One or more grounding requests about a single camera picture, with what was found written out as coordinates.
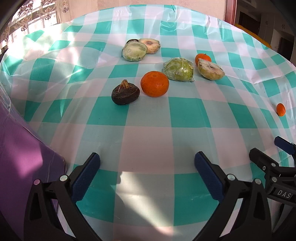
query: blue handle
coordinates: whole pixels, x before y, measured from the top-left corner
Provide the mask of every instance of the blue handle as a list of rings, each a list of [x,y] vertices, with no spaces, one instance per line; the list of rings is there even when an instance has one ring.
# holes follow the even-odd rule
[[[276,137],[274,139],[274,144],[277,147],[281,148],[283,151],[287,152],[289,155],[295,154],[294,146],[281,137]]]
[[[204,181],[213,199],[222,202],[224,199],[223,184],[211,168],[211,163],[207,157],[200,151],[196,153],[194,165]]]
[[[87,189],[100,168],[100,164],[100,156],[97,153],[93,153],[83,166],[76,167],[78,169],[82,167],[82,170],[71,186],[71,199],[74,203],[83,199]]]

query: dark brown fruit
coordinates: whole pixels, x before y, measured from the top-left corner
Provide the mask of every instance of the dark brown fruit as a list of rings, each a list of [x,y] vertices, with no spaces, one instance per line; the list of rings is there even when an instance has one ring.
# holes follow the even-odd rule
[[[120,85],[112,91],[112,100],[117,105],[129,104],[140,95],[140,89],[132,83],[128,83],[127,80],[123,80]]]
[[[133,42],[133,41],[135,41],[135,42],[139,42],[139,40],[137,40],[137,39],[130,39],[130,40],[128,40],[126,43],[128,43],[128,42]]]

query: purple surface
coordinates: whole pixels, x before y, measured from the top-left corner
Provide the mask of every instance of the purple surface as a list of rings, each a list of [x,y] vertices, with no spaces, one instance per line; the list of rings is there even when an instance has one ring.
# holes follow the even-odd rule
[[[21,239],[33,181],[55,181],[64,173],[64,159],[39,140],[0,86],[0,210]]]

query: plastic-wrapped fruit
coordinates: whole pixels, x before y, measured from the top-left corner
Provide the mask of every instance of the plastic-wrapped fruit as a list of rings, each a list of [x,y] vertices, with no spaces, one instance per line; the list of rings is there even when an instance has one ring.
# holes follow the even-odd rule
[[[163,63],[162,72],[170,79],[182,82],[193,82],[193,63],[184,58],[172,58]]]
[[[129,40],[123,47],[122,56],[128,61],[140,61],[147,53],[147,46],[137,39]]]
[[[219,80],[225,76],[224,71],[219,65],[201,58],[198,61],[197,68],[198,72],[209,80]]]
[[[123,80],[120,85],[116,86],[112,91],[112,100],[117,105],[129,104],[140,95],[140,89],[127,80]]]
[[[139,39],[139,42],[147,46],[148,48],[147,54],[154,54],[160,48],[160,43],[156,39]]]

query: mandarin orange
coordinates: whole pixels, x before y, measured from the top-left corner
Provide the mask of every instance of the mandarin orange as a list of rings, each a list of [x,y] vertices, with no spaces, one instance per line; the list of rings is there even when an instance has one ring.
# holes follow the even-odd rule
[[[150,97],[159,97],[168,91],[169,80],[167,76],[159,71],[150,71],[141,79],[143,92]]]
[[[284,116],[285,113],[286,113],[286,108],[285,106],[282,104],[282,103],[279,103],[277,106],[276,106],[276,112],[279,116]]]
[[[206,55],[205,53],[199,53],[198,55],[195,56],[196,65],[198,65],[198,60],[200,58],[212,62],[212,59],[209,55]]]

